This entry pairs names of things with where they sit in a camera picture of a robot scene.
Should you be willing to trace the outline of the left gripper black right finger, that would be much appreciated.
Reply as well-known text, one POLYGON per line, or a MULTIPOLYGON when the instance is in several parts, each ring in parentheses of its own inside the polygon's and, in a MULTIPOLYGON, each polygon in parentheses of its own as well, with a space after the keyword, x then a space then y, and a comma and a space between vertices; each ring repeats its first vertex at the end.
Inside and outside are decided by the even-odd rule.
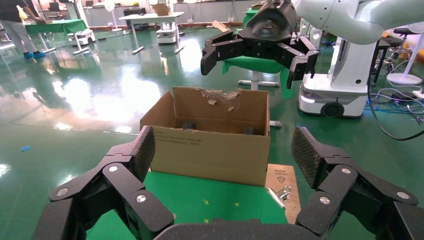
POLYGON ((411 192, 364 170, 343 149, 318 142, 305 127, 295 129, 291 152, 314 190, 298 226, 325 240, 347 212, 377 240, 423 239, 424 210, 411 192))

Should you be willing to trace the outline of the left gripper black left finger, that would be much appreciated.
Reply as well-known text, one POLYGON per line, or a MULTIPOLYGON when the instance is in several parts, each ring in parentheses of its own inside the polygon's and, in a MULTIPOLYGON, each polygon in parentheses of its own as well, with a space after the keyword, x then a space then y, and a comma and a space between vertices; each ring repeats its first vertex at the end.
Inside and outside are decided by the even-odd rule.
POLYGON ((97 166, 50 193, 32 239, 84 240, 109 211, 137 240, 152 240, 172 226, 173 214, 144 185, 155 150, 151 126, 135 140, 113 146, 97 166))

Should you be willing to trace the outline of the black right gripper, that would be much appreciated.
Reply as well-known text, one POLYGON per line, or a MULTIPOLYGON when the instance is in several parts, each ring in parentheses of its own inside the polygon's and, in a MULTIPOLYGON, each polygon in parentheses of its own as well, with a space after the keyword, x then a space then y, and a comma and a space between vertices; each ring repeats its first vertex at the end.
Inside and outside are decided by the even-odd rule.
POLYGON ((268 1, 238 33, 221 32, 204 41, 200 71, 207 76, 217 62, 240 56, 275 60, 286 69, 286 88, 316 73, 319 51, 304 36, 292 39, 297 13, 290 0, 268 1))

